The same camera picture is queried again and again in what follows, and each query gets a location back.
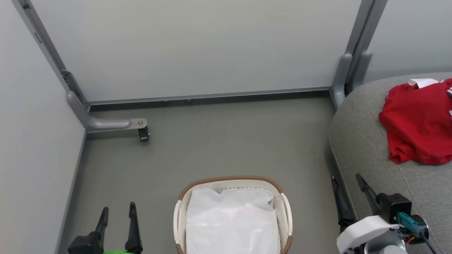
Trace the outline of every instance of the white partition panel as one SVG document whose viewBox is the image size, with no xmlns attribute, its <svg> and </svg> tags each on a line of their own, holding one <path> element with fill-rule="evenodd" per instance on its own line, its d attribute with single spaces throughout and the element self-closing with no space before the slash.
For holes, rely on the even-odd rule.
<svg viewBox="0 0 452 254">
<path fill-rule="evenodd" d="M 364 82 L 415 73 L 452 71 L 449 0 L 388 0 L 368 50 Z"/>
<path fill-rule="evenodd" d="M 326 89 L 358 0 L 34 0 L 88 101 Z"/>
<path fill-rule="evenodd" d="M 53 254 L 85 129 L 10 0 L 0 2 L 0 246 Z"/>
</svg>

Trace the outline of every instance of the gray ottoman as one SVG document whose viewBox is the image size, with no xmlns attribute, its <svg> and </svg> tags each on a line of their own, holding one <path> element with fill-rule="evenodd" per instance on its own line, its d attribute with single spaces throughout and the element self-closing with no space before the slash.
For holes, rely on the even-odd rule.
<svg viewBox="0 0 452 254">
<path fill-rule="evenodd" d="M 438 253 L 452 253 L 452 163 L 432 166 L 388 159 L 386 130 L 378 120 L 388 91 L 409 79 L 452 78 L 452 72 L 407 75 L 374 81 L 353 91 L 336 112 L 329 131 L 331 149 L 358 219 L 372 215 L 355 174 L 376 193 L 400 193 L 413 202 L 412 214 L 429 225 Z M 427 245 L 407 246 L 408 253 L 431 253 Z"/>
</svg>

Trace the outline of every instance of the laundry basket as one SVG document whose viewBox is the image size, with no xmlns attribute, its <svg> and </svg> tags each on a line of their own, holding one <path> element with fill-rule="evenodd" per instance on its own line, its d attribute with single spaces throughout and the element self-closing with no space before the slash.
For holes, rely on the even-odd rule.
<svg viewBox="0 0 452 254">
<path fill-rule="evenodd" d="M 173 231 L 176 249 L 179 254 L 186 254 L 185 223 L 187 207 L 195 188 L 211 188 L 218 193 L 226 189 L 260 188 L 270 191 L 274 196 L 273 207 L 278 221 L 280 254 L 286 254 L 292 243 L 292 212 L 283 189 L 273 180 L 262 176 L 227 176 L 199 180 L 189 184 L 181 194 L 174 208 Z"/>
</svg>

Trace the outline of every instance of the teal connector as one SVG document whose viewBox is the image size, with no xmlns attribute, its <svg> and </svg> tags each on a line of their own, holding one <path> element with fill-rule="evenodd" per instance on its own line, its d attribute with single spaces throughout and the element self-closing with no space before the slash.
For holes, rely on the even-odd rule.
<svg viewBox="0 0 452 254">
<path fill-rule="evenodd" d="M 404 212 L 399 212 L 397 214 L 397 223 L 411 231 L 416 238 L 420 238 L 420 233 L 424 231 L 417 221 Z"/>
</svg>

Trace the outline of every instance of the red shirt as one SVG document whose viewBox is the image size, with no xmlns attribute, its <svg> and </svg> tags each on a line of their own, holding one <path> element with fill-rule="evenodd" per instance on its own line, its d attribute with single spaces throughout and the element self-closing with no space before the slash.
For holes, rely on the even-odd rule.
<svg viewBox="0 0 452 254">
<path fill-rule="evenodd" d="M 379 114 L 386 127 L 389 158 L 396 163 L 415 160 L 443 164 L 452 160 L 452 79 L 423 88 L 393 87 Z"/>
</svg>

